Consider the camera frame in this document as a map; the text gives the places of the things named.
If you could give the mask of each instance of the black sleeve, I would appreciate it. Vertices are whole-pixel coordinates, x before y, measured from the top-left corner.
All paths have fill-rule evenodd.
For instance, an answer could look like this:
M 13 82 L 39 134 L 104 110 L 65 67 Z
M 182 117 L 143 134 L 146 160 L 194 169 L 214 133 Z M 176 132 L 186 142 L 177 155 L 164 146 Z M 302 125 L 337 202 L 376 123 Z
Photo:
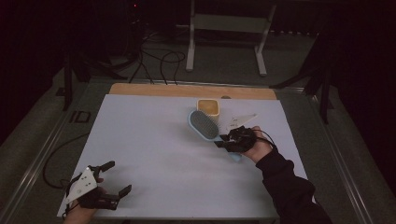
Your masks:
M 332 223 L 321 206 L 312 202 L 315 187 L 294 174 L 294 163 L 273 150 L 256 164 L 262 183 L 272 196 L 280 223 Z

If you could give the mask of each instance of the human hand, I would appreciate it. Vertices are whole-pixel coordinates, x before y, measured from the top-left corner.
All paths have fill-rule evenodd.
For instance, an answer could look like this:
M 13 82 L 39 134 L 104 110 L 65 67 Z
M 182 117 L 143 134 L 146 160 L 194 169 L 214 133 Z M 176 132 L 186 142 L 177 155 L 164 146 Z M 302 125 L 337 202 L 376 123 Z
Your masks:
M 262 130 L 260 129 L 259 126 L 254 126 L 251 128 L 251 130 L 254 131 L 257 137 L 266 139 L 264 135 L 262 135 Z M 253 148 L 249 149 L 248 151 L 242 153 L 242 155 L 250 158 L 251 160 L 254 161 L 254 163 L 257 163 L 259 160 L 261 160 L 264 156 L 266 156 L 268 153 L 272 151 L 272 148 L 269 143 L 257 140 L 256 143 L 254 144 Z
M 103 178 L 98 178 L 96 181 L 98 183 L 103 182 Z M 106 191 L 103 188 L 98 187 L 103 193 Z M 64 220 L 64 224 L 87 224 L 90 223 L 93 215 L 97 212 L 98 209 L 91 208 L 83 208 L 78 204 L 77 200 L 72 202 L 70 206 L 71 210 L 67 213 L 67 216 Z

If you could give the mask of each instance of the dark background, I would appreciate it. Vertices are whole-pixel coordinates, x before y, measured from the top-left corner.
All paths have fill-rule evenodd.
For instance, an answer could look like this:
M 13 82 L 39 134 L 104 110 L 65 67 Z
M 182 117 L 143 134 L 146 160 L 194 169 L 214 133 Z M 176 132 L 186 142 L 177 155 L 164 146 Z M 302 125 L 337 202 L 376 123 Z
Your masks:
M 252 1 L 256 10 L 246 7 L 246 1 L 202 1 L 197 10 L 205 13 L 215 9 L 251 16 L 267 9 L 262 1 Z M 133 12 L 125 10 L 134 3 L 138 8 Z M 52 77 L 63 67 L 67 47 L 73 45 L 105 60 L 109 54 L 120 53 L 117 43 L 127 38 L 131 31 L 125 30 L 136 18 L 172 35 L 175 25 L 188 24 L 190 17 L 186 0 L 6 0 L 1 4 L 0 144 L 51 86 Z M 395 193 L 394 9 L 391 3 L 376 1 L 285 0 L 276 9 L 271 29 L 321 33 L 305 65 L 323 63 L 331 53 L 332 84 Z M 101 29 L 114 35 L 105 36 Z

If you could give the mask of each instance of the person's right arm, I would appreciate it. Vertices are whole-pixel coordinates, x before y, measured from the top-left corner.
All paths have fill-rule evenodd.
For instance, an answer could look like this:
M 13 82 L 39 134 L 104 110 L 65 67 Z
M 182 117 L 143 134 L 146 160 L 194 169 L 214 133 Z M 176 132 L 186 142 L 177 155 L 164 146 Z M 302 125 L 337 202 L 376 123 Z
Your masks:
M 253 127 L 258 137 L 264 138 L 260 127 Z M 263 141 L 244 153 L 256 162 L 262 171 L 262 183 L 274 201 L 280 223 L 332 223 L 323 208 L 312 202 L 315 187 L 294 174 L 294 163 L 287 161 L 276 149 Z

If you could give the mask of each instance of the yellow container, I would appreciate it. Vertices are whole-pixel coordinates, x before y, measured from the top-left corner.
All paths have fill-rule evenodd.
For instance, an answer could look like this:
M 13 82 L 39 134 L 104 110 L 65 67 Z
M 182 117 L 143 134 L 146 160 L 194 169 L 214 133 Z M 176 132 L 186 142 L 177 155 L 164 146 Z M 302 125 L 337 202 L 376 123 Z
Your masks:
M 219 121 L 219 102 L 213 99 L 200 99 L 197 101 L 197 110 L 204 111 L 215 122 Z

